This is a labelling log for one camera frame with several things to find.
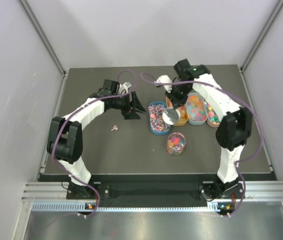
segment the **gray tabletop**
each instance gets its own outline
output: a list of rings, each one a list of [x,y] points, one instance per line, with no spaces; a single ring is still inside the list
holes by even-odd
[[[248,103],[248,97],[236,65],[208,65],[216,82]],[[140,80],[140,73],[153,76],[176,76],[172,66],[71,68],[61,101],[59,116],[71,113],[103,86],[104,79],[117,80],[125,69],[132,70],[138,77],[137,96],[144,106],[154,101],[165,101],[165,90]],[[133,83],[130,73],[121,75],[121,83]],[[216,129],[206,123],[199,126],[187,123],[172,126],[170,133],[180,132],[186,138],[186,146],[179,156],[166,150],[168,135],[157,136],[151,132],[149,115],[139,114],[140,120],[124,120],[119,110],[111,109],[93,120],[83,131],[82,158],[92,174],[181,174],[216,173],[220,164],[221,148],[215,139]],[[114,125],[117,131],[111,131]],[[255,122],[241,158],[253,154],[260,144]],[[255,159],[241,163],[243,173],[269,173],[270,168],[262,151]],[[64,173],[47,162],[46,174]]]

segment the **reflective floor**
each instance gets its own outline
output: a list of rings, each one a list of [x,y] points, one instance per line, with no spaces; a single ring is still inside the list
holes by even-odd
[[[230,219],[214,212],[65,214],[32,212],[25,240],[283,240],[279,202],[244,202]]]

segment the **floor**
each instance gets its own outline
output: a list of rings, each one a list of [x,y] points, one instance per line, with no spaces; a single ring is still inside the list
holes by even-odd
[[[32,212],[24,240],[283,240],[280,202],[245,202],[230,219],[215,212],[65,214]]]
[[[216,82],[226,91],[248,103],[246,90],[237,65],[208,65]],[[129,69],[136,73],[137,96],[148,108],[151,102],[165,101],[165,90],[140,80],[140,73],[153,76],[176,76],[172,66],[71,68],[59,110],[59,116],[71,113],[103,86],[104,79],[116,80],[118,74]],[[135,81],[130,73],[121,75],[121,83]],[[92,121],[83,131],[84,149],[82,158],[92,174],[207,174],[216,173],[220,164],[221,148],[215,139],[216,129],[206,123],[199,126],[187,123],[173,126],[170,130],[180,132],[186,138],[184,152],[179,156],[169,155],[166,150],[168,135],[157,136],[151,132],[148,114],[139,114],[140,120],[124,120],[119,110],[111,109]],[[114,125],[117,131],[111,131]],[[241,154],[250,156],[260,144],[255,122],[252,135]],[[243,173],[269,173],[270,168],[262,151],[250,162],[241,163]],[[63,174],[49,158],[45,174]]]

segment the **plastic container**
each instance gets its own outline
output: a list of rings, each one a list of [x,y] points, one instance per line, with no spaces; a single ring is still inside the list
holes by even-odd
[[[206,112],[207,112],[207,124],[213,128],[218,128],[221,124],[218,116],[216,115],[216,112],[213,110],[211,105],[204,101]]]
[[[172,107],[173,106],[171,100],[168,97],[166,97],[166,104],[167,104],[168,107]],[[180,120],[178,121],[178,123],[174,124],[174,126],[183,126],[188,121],[188,114],[187,114],[186,107],[185,106],[180,106],[177,109],[180,112]]]
[[[202,125],[207,120],[207,111],[203,97],[197,92],[188,94],[186,102],[188,122],[192,125]]]
[[[184,151],[186,139],[180,132],[173,132],[167,139],[167,151],[171,155],[179,155]]]
[[[160,131],[154,130],[154,128],[156,128],[156,127],[154,127],[154,125],[153,125],[153,123],[152,123],[152,117],[151,117],[151,114],[152,114],[152,113],[151,113],[151,111],[150,111],[150,107],[151,107],[151,106],[156,106],[156,105],[164,105],[164,107],[167,108],[167,104],[166,104],[165,102],[163,102],[163,101],[154,101],[154,102],[152,102],[151,104],[149,104],[149,106],[148,106],[148,111],[149,111],[150,130],[151,130],[151,132],[152,132],[153,134],[155,134],[155,135],[165,135],[165,134],[168,134],[168,133],[170,132],[170,130],[171,130],[171,126],[170,126],[169,124],[167,124],[167,123],[164,122],[163,116],[161,116],[161,120],[160,120],[160,121],[163,122],[164,128],[167,129],[167,130],[160,130]]]

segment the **orange container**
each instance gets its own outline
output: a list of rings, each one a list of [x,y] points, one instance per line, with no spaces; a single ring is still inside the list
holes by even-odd
[[[172,107],[173,106],[171,100],[168,97],[166,97],[166,104],[167,104],[168,107]],[[174,126],[183,126],[188,121],[188,114],[187,114],[186,107],[185,106],[180,106],[177,109],[180,112],[180,120],[179,120],[178,123],[174,124]]]

